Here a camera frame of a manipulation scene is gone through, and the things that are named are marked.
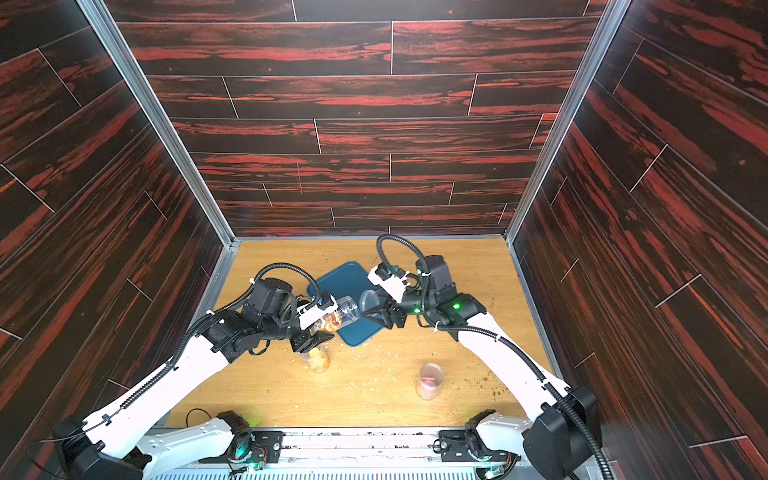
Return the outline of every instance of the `wooden wall panel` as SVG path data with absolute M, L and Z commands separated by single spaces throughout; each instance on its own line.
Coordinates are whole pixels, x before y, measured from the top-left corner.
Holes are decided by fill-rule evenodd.
M 378 237 L 389 232 L 387 227 L 344 228 L 344 227 L 238 227 L 237 235 L 242 237 Z
M 106 0 L 116 22 L 292 22 L 290 0 Z
M 498 225 L 504 204 L 427 207 L 341 207 L 333 211 L 339 227 L 417 227 L 420 225 Z
M 453 183 L 451 205 L 517 203 L 528 178 L 470 180 Z
M 122 79 L 91 27 L 41 47 L 40 52 L 81 105 Z
M 69 0 L 4 2 L 0 62 L 18 57 L 88 26 L 78 4 Z
M 632 195 L 768 343 L 768 228 L 673 151 L 659 156 Z
M 475 76 L 226 78 L 240 118 L 467 115 Z
M 739 435 L 739 427 L 728 410 L 699 374 L 677 337 L 664 325 L 653 303 L 631 276 L 634 270 L 627 268 L 614 252 L 570 182 L 563 186 L 552 206 L 566 237 L 574 245 L 582 271 L 604 306 L 606 321 L 590 329 L 599 332 L 601 341 L 607 340 L 597 354 L 610 355 L 604 357 L 604 368 L 625 366 L 622 368 L 626 369 L 611 376 L 611 381 L 614 387 L 624 383 L 620 396 L 625 408 L 636 412 L 632 416 L 651 422 L 645 427 L 647 435 L 658 437 L 654 442 L 662 442 L 668 432 L 651 425 L 665 422 L 673 425 L 688 445 Z M 644 393 L 636 399 L 627 397 L 633 391 Z M 652 416 L 659 419 L 649 420 Z M 664 442 L 672 448 L 677 440 Z M 668 455 L 672 462 L 674 450 Z
M 179 323 L 184 323 L 184 328 L 189 326 L 203 293 L 200 285 L 207 283 L 207 278 L 203 278 L 205 275 L 200 261 L 207 257 L 209 249 L 221 250 L 221 244 L 211 233 L 210 225 L 203 220 L 196 225 L 192 236 L 187 238 L 184 249 L 163 278 L 161 288 L 154 295 L 147 312 L 110 372 L 111 380 L 133 388 L 167 360 L 167 357 L 157 360 L 157 354 L 163 349 L 164 343 L 168 343 L 171 348 L 177 344 L 179 339 L 168 337 L 168 333 L 175 331 Z
M 709 469 L 715 478 L 768 478 L 768 462 L 746 438 L 696 447 L 691 449 L 691 454 L 702 468 Z
M 642 0 L 632 3 L 625 25 L 691 64 L 768 101 L 765 15 L 765 5 L 760 2 Z
M 556 356 L 594 349 L 576 373 L 627 479 L 768 475 L 761 8 L 633 2 L 540 193 L 578 255 L 561 303 L 546 209 L 513 242 L 542 318 L 582 327 Z
M 253 230 L 273 228 L 335 227 L 332 207 L 258 207 L 258 204 L 219 204 L 235 235 L 250 237 Z
M 743 432 L 768 451 L 768 347 L 701 277 L 659 311 Z
M 121 23 L 151 75 L 388 74 L 386 23 Z
M 451 182 L 270 184 L 266 193 L 275 207 L 385 207 L 447 205 L 452 187 Z
M 627 190 L 666 145 L 597 82 L 587 90 L 574 122 Z
M 151 247 L 128 275 L 145 295 L 152 299 L 160 291 L 202 217 L 197 201 L 190 195 L 168 216 L 162 228 L 147 236 L 146 241 L 151 242 Z
M 237 118 L 222 77 L 147 77 L 169 117 Z
M 726 194 L 768 221 L 768 105 L 649 41 L 615 95 Z
M 154 132 L 145 130 L 106 171 L 58 211 L 46 228 L 27 242 L 0 271 L 0 326 L 25 336 L 39 317 L 98 248 L 145 185 L 164 153 Z M 142 170 L 136 164 L 143 164 Z M 45 271 L 46 281 L 29 282 L 30 272 Z
M 146 124 L 146 115 L 121 81 L 5 166 L 57 210 Z
M 395 22 L 392 73 L 573 70 L 596 25 L 594 18 Z
M 641 289 L 654 305 L 697 275 L 698 271 L 617 181 L 575 125 L 561 149 L 568 183 L 581 193 L 617 254 L 642 278 Z
M 174 118 L 189 151 L 228 154 L 318 154 L 309 120 L 208 120 Z
M 584 0 L 507 2 L 505 0 L 294 0 L 300 22 L 370 22 L 375 20 L 462 20 L 486 18 L 574 17 Z
M 22 182 L 0 168 L 0 264 L 52 214 Z
M 386 154 L 198 154 L 192 153 L 206 181 L 359 182 L 387 181 Z
M 119 394 L 108 374 L 150 307 L 129 276 L 180 256 L 158 240 L 184 235 L 167 215 L 186 201 L 204 216 L 74 0 L 5 2 L 0 18 L 0 478 L 33 480 L 51 476 L 28 455 L 63 473 L 32 439 Z M 177 316 L 221 244 L 209 233 L 194 249 Z
M 531 144 L 528 148 L 542 148 L 544 142 L 549 138 L 549 132 L 552 130 L 557 114 L 543 114 L 536 127 L 536 133 L 534 134 Z
M 131 265 L 146 252 L 149 245 L 142 239 L 157 228 L 160 220 L 160 211 L 144 195 L 0 368 L 5 393 L 0 401 L 0 418 L 6 428 L 0 443 L 2 458 L 8 457 L 22 440 L 59 379 L 65 376 L 78 350 L 125 284 Z M 50 419 L 46 426 L 50 428 L 55 421 Z
M 80 107 L 39 50 L 0 65 L 0 98 L 0 162 Z
M 620 26 L 594 79 L 613 93 L 642 41 L 641 36 L 623 25 Z
M 318 120 L 326 153 L 511 150 L 530 147 L 538 116 Z
M 479 74 L 470 115 L 558 113 L 575 71 Z
M 108 0 L 108 7 L 236 231 L 498 234 L 605 2 Z M 455 202 L 445 197 L 446 182 L 474 180 L 500 181 L 459 184 Z M 408 195 L 403 185 L 361 185 L 388 182 L 439 185 Z M 339 185 L 321 191 L 330 183 Z M 456 202 L 482 211 L 484 203 L 503 204 L 505 214 L 485 229 L 465 217 L 447 225 L 410 215 L 414 224 L 377 217 L 374 229 L 334 227 L 330 210 Z M 306 209 L 266 210 L 288 206 Z M 329 208 L 330 224 L 318 206 Z M 305 224 L 292 217 L 300 212 Z M 274 224 L 282 218 L 284 231 Z
M 531 176 L 538 149 L 392 154 L 392 181 L 491 180 Z

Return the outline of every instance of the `blue cutting board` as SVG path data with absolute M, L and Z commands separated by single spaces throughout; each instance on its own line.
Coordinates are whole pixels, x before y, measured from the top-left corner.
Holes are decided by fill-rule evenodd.
M 330 293 L 337 299 L 351 296 L 358 307 L 360 307 L 362 293 L 376 288 L 368 281 L 368 272 L 357 262 L 347 262 L 338 266 L 317 279 L 317 284 L 322 291 Z M 315 295 L 311 285 L 307 288 L 307 293 L 311 296 Z M 378 323 L 361 318 L 352 325 L 339 329 L 337 333 L 347 345 L 358 346 L 381 329 Z

